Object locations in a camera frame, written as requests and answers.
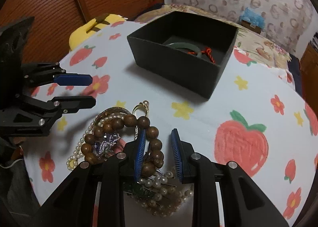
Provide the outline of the silver purple brooch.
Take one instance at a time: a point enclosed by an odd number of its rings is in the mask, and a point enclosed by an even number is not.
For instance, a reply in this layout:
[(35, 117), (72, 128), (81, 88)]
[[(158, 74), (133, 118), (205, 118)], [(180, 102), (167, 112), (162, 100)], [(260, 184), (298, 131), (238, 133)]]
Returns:
[(106, 159), (115, 154), (113, 147), (119, 144), (119, 133), (104, 134), (93, 145), (94, 154), (98, 159)]

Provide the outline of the green jade bangle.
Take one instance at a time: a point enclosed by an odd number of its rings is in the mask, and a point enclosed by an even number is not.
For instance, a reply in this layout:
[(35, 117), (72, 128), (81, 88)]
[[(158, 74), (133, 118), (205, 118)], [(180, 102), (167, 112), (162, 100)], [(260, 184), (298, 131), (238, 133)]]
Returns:
[(170, 47), (170, 48), (174, 48), (174, 49), (188, 49), (191, 52), (193, 52), (194, 55), (196, 55), (198, 57), (200, 57), (202, 55), (202, 52), (199, 49), (199, 47), (192, 44), (192, 43), (187, 43), (187, 42), (168, 43), (168, 44), (166, 44), (166, 47)]

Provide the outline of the strawberry print white sheet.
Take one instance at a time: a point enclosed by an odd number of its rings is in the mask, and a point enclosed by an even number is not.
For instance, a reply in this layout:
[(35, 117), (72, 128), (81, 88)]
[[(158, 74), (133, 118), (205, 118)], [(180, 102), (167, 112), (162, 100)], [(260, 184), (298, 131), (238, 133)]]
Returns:
[(90, 86), (49, 84), (34, 93), (39, 100), (91, 95), (90, 110), (66, 114), (48, 137), (24, 146), (27, 173), (39, 203), (44, 203), (77, 163), (80, 146), (94, 118), (113, 106), (132, 110), (150, 103), (151, 124), (163, 143), (163, 171), (173, 168), (172, 129), (213, 162), (235, 161), (251, 176), (293, 225), (304, 208), (317, 164), (317, 116), (287, 82), (286, 75), (254, 62), (235, 48), (210, 99), (135, 64), (127, 36), (141, 27), (124, 22), (107, 26), (61, 60), (72, 73), (89, 74)]

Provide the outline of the black jewelry box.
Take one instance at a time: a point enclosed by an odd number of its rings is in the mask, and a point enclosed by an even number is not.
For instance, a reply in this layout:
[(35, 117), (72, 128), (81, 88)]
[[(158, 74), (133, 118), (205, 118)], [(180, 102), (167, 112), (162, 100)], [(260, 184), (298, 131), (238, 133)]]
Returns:
[[(171, 12), (128, 35), (135, 63), (209, 99), (233, 51), (238, 28), (209, 17)], [(199, 47), (200, 57), (188, 49), (166, 47), (187, 42)]]

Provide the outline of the blue bag on box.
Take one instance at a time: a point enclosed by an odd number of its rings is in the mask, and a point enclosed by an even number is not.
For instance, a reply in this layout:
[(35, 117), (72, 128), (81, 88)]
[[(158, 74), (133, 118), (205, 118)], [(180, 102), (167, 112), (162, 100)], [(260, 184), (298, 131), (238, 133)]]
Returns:
[(257, 34), (261, 34), (265, 28), (265, 19), (249, 8), (245, 8), (241, 13), (239, 22), (242, 26)]

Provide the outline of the wooden sideboard cabinet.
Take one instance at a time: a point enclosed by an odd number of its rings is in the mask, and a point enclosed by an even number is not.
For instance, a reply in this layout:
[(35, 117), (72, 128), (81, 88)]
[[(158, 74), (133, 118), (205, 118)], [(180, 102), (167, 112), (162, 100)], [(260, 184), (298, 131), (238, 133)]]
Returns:
[(317, 50), (310, 42), (301, 57), (300, 65), (303, 97), (314, 107), (317, 104)]

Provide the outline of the yellow plush toy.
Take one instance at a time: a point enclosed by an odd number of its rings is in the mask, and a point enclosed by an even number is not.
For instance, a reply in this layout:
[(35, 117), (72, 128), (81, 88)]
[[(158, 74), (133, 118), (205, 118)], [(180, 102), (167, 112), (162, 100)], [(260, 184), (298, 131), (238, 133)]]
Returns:
[(126, 21), (124, 17), (117, 14), (102, 14), (94, 19), (91, 19), (89, 22), (80, 26), (78, 29), (74, 30), (69, 37), (69, 47), (70, 51), (73, 51), (78, 47), (82, 42), (89, 39), (95, 33), (101, 31), (106, 26), (117, 26), (121, 25)]

